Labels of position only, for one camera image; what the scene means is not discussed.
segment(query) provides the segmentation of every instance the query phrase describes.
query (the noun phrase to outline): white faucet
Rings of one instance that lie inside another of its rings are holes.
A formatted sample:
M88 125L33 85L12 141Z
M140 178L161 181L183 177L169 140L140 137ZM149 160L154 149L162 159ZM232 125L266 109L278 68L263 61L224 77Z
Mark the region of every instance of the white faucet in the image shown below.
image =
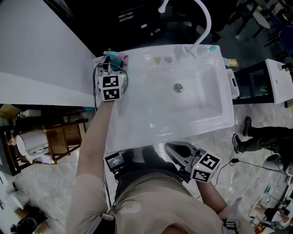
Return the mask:
M188 52L188 53L190 53L192 55L193 58L197 58L198 57L197 50L198 50L199 44L210 33L211 27L212 27L212 20L211 20L210 13L209 13L208 9L206 8L206 6L200 0L194 0L194 1L200 6L200 8L203 10L203 12L205 14L205 17L206 17L206 30L204 31L204 33L200 36L200 38L198 38L197 41L191 47L189 47L189 46L184 46L183 47L182 56L186 56L186 54ZM165 12L168 2L169 2L169 0L164 0L163 4L158 9L158 11L160 13Z

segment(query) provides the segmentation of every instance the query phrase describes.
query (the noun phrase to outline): marble floor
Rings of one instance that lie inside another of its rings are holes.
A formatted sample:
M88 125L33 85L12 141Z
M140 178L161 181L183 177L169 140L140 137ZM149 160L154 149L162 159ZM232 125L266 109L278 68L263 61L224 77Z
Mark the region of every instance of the marble floor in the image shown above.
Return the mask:
M238 105L234 106L235 125L233 127L181 140L214 152L222 158L221 166L234 157L255 165L262 165L271 152L263 149L257 152L235 154L231 142L233 133L241 132L246 116L252 117L254 127L283 126L293 128L292 114L293 109L286 109L283 104ZM154 147L162 158L171 161L164 152L163 144L154 145ZM17 175L16 186L29 196L30 202L38 205L49 216L60 220L61 224L48 219L48 223L55 233L64 233L62 225L65 223L75 183L78 153L77 150L70 156L63 158L57 165L32 165ZM213 184L216 183L217 175L218 172L212 179ZM108 168L106 168L106 178L113 201L117 183ZM264 194L266 186L271 186L270 194L278 198L284 191L284 180L285 176L280 173L239 162L234 166L228 165L223 168L216 188L229 204L233 203L236 198L243 197L240 211L248 220L251 220L248 217L251 206L261 198L263 201L269 198ZM194 197L199 196L194 181L184 185Z

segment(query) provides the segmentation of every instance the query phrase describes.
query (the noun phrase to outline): dark pants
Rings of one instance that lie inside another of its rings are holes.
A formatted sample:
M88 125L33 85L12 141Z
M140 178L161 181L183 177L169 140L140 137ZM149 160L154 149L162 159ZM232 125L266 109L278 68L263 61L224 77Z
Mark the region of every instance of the dark pants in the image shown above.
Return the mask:
M250 128L248 132L252 139L239 144L239 151L257 151L268 149L280 153L281 140L293 135L293 129L282 127Z
M129 149L123 154L123 158L128 163L128 166L122 168L115 178L119 181L115 199L134 181L137 179L155 172L162 172L181 182L180 174L173 163L166 162L155 151L154 147L146 146L142 150L144 163L134 163L134 150Z

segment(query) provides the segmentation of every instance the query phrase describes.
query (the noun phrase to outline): white countertop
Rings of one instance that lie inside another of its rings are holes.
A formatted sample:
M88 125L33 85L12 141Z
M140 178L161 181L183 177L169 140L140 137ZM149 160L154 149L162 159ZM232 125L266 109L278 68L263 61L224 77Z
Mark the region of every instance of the white countertop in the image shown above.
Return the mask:
M266 59L271 79L275 104L293 99L293 82L289 71L282 69L283 63Z

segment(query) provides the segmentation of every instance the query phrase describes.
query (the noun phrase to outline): shoe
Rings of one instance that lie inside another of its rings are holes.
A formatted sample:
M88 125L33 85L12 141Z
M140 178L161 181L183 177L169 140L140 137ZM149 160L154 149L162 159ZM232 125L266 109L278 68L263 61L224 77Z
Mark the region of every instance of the shoe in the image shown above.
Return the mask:
M244 126L244 129L243 129L243 135L245 137L248 137L248 130L251 128L251 118L250 117L246 117L245 118L245 126Z
M240 152L239 151L239 143L241 143L241 141L240 141L237 133L234 133L234 135L232 137L232 143L234 146L235 153L239 154L239 152Z

